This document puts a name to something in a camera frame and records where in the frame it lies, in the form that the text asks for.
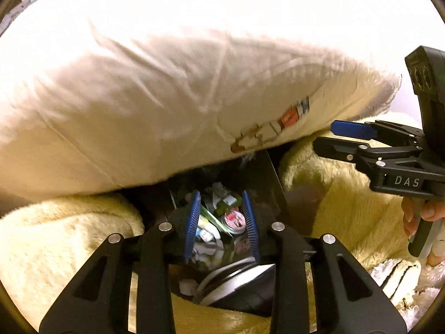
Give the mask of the person right hand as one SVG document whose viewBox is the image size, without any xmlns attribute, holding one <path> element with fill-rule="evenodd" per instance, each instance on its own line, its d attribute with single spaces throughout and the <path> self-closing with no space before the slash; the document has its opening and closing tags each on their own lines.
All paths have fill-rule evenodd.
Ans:
<svg viewBox="0 0 445 334">
<path fill-rule="evenodd" d="M 411 237 L 417 230 L 418 222 L 416 221 L 416 205 L 412 198 L 404 197 L 401 204 L 404 212 L 403 224 L 404 231 L 407 237 Z M 437 221 L 444 218 L 444 202 L 440 201 L 426 201 L 420 207 L 420 216 L 428 222 Z M 444 255 L 436 256 L 430 252 L 427 263 L 430 266 L 437 266 L 444 261 Z"/>
</svg>

